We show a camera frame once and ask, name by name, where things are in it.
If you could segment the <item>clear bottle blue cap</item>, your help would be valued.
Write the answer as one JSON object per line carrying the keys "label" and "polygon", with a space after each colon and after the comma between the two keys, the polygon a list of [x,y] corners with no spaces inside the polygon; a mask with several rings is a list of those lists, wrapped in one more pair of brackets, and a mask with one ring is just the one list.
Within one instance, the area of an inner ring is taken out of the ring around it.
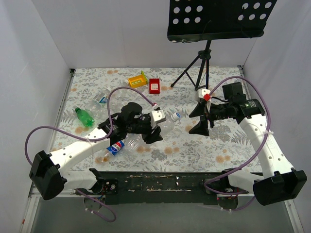
{"label": "clear bottle blue cap", "polygon": [[141,136],[138,134],[128,134],[125,139],[118,141],[106,148],[104,158],[110,159],[119,154],[120,151],[132,152],[139,147]]}

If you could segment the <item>white blue bottle cap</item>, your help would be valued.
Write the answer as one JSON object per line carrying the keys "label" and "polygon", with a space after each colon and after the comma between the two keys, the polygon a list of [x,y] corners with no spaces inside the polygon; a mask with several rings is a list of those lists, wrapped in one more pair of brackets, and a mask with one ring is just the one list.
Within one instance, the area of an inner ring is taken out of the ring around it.
{"label": "white blue bottle cap", "polygon": [[176,113],[173,113],[171,115],[171,119],[172,119],[173,122],[177,122],[177,121],[179,121],[181,119],[181,116],[180,116],[179,113],[176,112]]}

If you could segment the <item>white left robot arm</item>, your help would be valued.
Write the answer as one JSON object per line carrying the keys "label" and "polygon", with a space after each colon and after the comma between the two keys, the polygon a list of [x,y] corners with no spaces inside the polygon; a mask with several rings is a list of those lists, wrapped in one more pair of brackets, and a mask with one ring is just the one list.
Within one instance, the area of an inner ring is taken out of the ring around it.
{"label": "white left robot arm", "polygon": [[87,189],[92,194],[99,194],[104,188],[104,179],[96,169],[71,169],[98,151],[116,147],[129,133],[141,135],[147,144],[161,141],[159,124],[166,119],[164,111],[158,106],[144,114],[139,104],[130,102],[82,140],[49,153],[43,150],[38,152],[31,167],[30,179],[44,200],[51,200],[66,189]]}

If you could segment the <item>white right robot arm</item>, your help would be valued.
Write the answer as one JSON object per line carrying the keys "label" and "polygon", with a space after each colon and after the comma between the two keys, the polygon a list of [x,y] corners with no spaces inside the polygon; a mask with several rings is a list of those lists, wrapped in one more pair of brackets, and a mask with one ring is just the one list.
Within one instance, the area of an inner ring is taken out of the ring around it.
{"label": "white right robot arm", "polygon": [[297,197],[307,181],[304,171],[296,170],[287,160],[270,131],[271,119],[257,99],[247,99],[242,84],[231,83],[223,86],[224,102],[213,104],[208,89],[196,92],[198,104],[190,117],[200,117],[199,123],[189,133],[209,135],[209,129],[217,120],[234,119],[244,131],[255,157],[259,159],[262,175],[246,172],[242,167],[222,171],[219,177],[207,179],[207,192],[234,195],[248,192],[265,206]]}

